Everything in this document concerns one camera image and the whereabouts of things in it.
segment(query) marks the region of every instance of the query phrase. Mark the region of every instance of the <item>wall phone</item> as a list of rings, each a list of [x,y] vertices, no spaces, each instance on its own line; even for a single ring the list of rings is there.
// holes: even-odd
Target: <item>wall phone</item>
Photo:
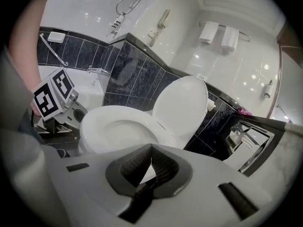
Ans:
[[[159,35],[163,31],[163,29],[165,29],[169,25],[170,21],[171,21],[171,12],[170,12],[170,9],[167,9],[164,11],[161,19],[158,22],[158,31],[155,34],[155,36],[152,38],[152,40],[150,42],[150,47],[153,47],[153,45],[155,44]]]

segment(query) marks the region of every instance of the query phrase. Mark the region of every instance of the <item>white toilet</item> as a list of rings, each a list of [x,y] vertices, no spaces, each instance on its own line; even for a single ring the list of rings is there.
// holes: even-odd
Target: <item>white toilet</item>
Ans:
[[[152,114],[126,106],[89,111],[80,125],[80,155],[105,153],[134,145],[156,143],[184,148],[207,113],[205,83],[188,76],[168,85]]]

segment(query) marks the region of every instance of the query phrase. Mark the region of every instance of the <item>grab bar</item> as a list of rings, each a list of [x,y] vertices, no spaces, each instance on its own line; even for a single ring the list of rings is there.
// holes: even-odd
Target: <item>grab bar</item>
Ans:
[[[64,65],[68,66],[67,62],[62,61],[62,59],[57,55],[57,53],[52,49],[52,47],[48,44],[48,42],[43,38],[43,33],[40,34],[40,38],[42,39],[43,43],[47,46],[47,48],[53,53],[53,55]]]

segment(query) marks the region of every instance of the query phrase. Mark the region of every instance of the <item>person's arm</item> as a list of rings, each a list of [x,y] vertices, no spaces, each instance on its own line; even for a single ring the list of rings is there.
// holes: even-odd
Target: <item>person's arm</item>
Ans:
[[[31,0],[16,21],[9,39],[9,53],[15,68],[32,91],[40,82],[37,60],[37,40],[47,0]],[[39,112],[31,105],[36,115]]]

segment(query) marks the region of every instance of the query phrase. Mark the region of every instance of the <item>white towel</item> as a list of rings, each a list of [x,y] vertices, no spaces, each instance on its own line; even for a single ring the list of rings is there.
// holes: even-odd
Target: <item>white towel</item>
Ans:
[[[218,23],[208,21],[205,23],[203,31],[199,37],[200,41],[211,44],[218,30]]]
[[[221,44],[222,48],[234,52],[237,47],[238,37],[239,37],[238,29],[227,26]]]

